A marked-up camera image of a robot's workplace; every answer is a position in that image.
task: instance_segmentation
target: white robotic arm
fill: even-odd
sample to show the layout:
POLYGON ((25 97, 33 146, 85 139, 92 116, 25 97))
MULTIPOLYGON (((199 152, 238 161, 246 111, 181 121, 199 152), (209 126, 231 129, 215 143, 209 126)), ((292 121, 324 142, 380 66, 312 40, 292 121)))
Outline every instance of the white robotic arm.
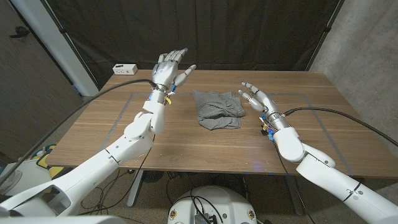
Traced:
POLYGON ((192 65, 177 76, 178 63, 188 49, 162 54, 152 73, 157 84, 143 108, 124 134, 71 172, 50 182, 23 191, 0 204, 0 208, 24 217, 62 217, 77 215, 80 202, 124 162, 147 153, 152 147, 152 134, 159 134, 165 125, 166 90, 175 82, 182 85, 196 68, 192 65), (54 194, 45 194, 51 190, 54 194))
POLYGON ((336 170, 334 160, 325 153, 302 143, 293 127, 280 114, 277 105, 263 91, 249 83, 243 86, 251 89, 255 98, 239 90, 257 111, 265 114, 264 125, 277 144, 281 156, 299 163, 297 172, 307 180, 338 197, 350 209, 368 223, 398 222, 398 207, 358 181, 336 170))

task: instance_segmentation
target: folded fabric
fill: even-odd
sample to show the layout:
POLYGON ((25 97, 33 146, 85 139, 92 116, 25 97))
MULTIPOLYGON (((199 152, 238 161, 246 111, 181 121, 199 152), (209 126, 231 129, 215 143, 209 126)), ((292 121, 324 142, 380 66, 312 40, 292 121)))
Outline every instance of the folded fabric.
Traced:
POLYGON ((232 92, 203 93, 193 91, 193 98, 198 109, 198 122, 203 127, 214 130, 218 128, 240 128, 244 110, 241 101, 232 92))

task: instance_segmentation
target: black curtain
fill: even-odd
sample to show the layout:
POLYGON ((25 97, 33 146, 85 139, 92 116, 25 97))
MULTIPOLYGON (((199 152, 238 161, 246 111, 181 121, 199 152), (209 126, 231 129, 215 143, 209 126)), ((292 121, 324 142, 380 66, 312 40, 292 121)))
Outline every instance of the black curtain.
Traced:
POLYGON ((101 88, 115 63, 152 69, 305 70, 338 0, 48 0, 101 88))

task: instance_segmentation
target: table top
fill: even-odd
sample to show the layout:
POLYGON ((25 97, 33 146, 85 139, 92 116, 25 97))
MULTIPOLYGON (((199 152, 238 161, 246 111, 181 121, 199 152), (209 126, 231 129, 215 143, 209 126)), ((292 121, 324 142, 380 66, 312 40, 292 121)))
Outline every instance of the table top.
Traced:
MULTIPOLYGON (((133 76, 113 75, 103 89, 139 78, 150 78, 151 70, 133 76)), ((249 82, 265 91, 281 112, 303 106, 331 108, 359 115, 320 72, 260 72, 195 70, 184 86, 177 88, 165 112, 165 129, 156 135, 142 169, 187 172, 230 172, 284 175, 274 145, 261 134, 259 113, 241 100, 245 116, 239 129, 209 131, 197 121, 192 90, 224 93, 249 82)), ((124 128, 149 96, 150 85, 123 86, 92 101, 47 158, 52 166, 75 167, 104 149, 123 134, 124 128)), ((398 159, 378 136, 354 121, 323 111, 297 111, 286 117, 300 140, 332 157, 336 169, 356 177, 398 177, 398 159)), ((137 169, 144 156, 121 167, 137 169)), ((297 164, 282 159, 288 173, 297 164)))

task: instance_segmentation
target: gray wall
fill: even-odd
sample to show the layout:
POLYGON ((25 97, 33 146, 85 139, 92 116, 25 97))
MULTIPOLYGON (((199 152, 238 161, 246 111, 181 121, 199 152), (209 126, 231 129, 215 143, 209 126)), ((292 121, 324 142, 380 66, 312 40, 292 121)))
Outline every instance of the gray wall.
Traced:
POLYGON ((346 0, 310 70, 324 72, 365 122, 398 140, 398 1, 346 0))

